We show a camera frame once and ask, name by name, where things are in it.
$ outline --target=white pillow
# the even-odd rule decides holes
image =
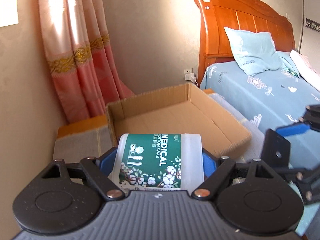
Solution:
[[[310,69],[303,58],[295,50],[291,50],[290,58],[295,63],[300,75],[316,90],[320,92],[320,76]]]

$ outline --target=beige wall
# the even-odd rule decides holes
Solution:
[[[135,93],[182,83],[197,72],[200,12],[193,0],[103,0],[120,79]],[[289,15],[296,46],[302,0],[262,0]]]
[[[18,231],[12,201],[52,159],[64,115],[44,58],[37,0],[18,0],[19,23],[0,28],[0,239]]]
[[[320,23],[320,0],[304,0],[304,17]],[[300,53],[320,71],[320,33],[304,27]]]

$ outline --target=wooden bed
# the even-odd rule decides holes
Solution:
[[[198,83],[213,63],[234,60],[224,27],[270,32],[277,50],[295,49],[292,25],[260,0],[194,0],[201,12]]]

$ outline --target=cardboard box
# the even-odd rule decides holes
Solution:
[[[195,133],[216,157],[240,157],[251,134],[196,86],[167,87],[107,105],[113,146],[124,133]]]

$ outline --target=gray gripper base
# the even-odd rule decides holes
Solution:
[[[300,240],[251,236],[226,224],[207,201],[186,191],[133,191],[125,200],[106,203],[90,224],[68,234],[38,236],[22,231],[15,240]]]

